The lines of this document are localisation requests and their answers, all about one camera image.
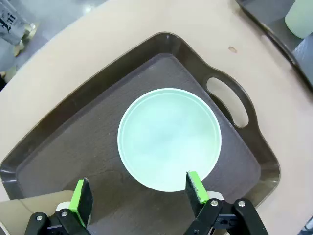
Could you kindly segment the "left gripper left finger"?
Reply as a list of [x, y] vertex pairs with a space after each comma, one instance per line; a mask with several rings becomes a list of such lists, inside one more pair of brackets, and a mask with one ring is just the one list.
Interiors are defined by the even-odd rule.
[[43, 212], [31, 215], [26, 235], [89, 235], [87, 230], [91, 216], [93, 196], [87, 178], [76, 185], [69, 205], [58, 209], [53, 215]]

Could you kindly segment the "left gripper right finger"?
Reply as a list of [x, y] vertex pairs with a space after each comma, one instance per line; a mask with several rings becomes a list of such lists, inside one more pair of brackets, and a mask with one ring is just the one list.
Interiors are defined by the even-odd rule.
[[195, 216], [186, 235], [212, 235], [217, 230], [226, 230], [230, 235], [268, 234], [250, 200], [226, 202], [220, 193], [206, 191], [195, 171], [186, 173], [185, 192]]

